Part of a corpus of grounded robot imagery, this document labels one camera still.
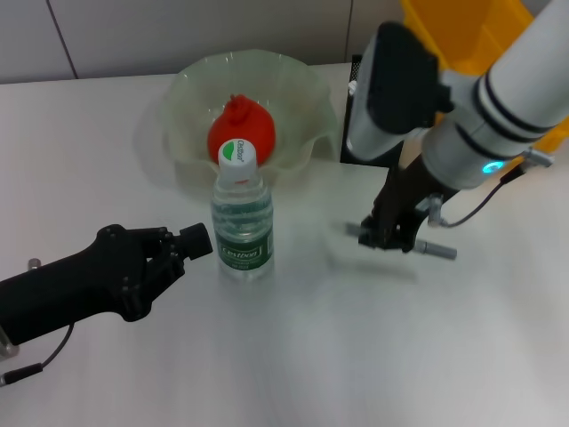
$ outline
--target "blue light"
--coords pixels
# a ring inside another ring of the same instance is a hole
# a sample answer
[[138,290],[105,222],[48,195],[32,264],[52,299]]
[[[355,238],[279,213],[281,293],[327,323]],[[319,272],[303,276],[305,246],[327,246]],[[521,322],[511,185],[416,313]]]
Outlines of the blue light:
[[490,162],[488,165],[485,165],[482,168],[482,172],[484,173],[494,173],[500,169],[502,169],[502,167],[504,167],[504,165],[506,165],[505,162]]

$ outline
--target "water bottle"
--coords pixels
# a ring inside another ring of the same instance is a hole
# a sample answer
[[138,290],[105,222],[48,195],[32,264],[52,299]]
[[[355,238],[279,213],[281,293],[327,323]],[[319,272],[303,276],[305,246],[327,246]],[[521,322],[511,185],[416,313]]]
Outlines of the water bottle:
[[219,164],[212,219],[221,269],[240,281],[255,280],[274,263],[270,190],[249,141],[234,139],[221,145]]

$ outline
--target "red fruit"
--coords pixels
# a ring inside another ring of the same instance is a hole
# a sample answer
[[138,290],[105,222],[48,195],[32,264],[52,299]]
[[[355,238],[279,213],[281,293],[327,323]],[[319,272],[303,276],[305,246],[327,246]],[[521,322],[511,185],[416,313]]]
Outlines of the red fruit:
[[258,165],[265,163],[275,149],[273,117],[257,102],[243,95],[231,95],[223,114],[213,122],[207,135],[207,148],[215,163],[218,163],[218,151],[223,142],[235,138],[248,140],[255,147]]

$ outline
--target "yellow object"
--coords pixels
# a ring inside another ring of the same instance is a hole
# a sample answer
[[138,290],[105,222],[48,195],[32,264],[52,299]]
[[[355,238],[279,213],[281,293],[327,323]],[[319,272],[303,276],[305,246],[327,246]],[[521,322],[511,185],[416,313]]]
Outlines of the yellow object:
[[[519,0],[401,0],[405,25],[439,58],[441,69],[482,75],[533,17]],[[555,151],[569,136],[569,119],[535,143]]]

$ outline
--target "metal screw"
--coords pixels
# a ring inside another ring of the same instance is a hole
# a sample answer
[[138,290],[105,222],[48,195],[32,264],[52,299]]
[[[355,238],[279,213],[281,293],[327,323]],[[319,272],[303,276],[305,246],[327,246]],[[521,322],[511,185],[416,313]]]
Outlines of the metal screw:
[[443,223],[441,207],[443,206],[443,196],[440,194],[431,194],[429,196],[429,219],[427,224],[430,227],[440,227]]
[[42,262],[39,261],[37,258],[32,258],[28,261],[28,271],[30,270],[37,270],[42,266]]

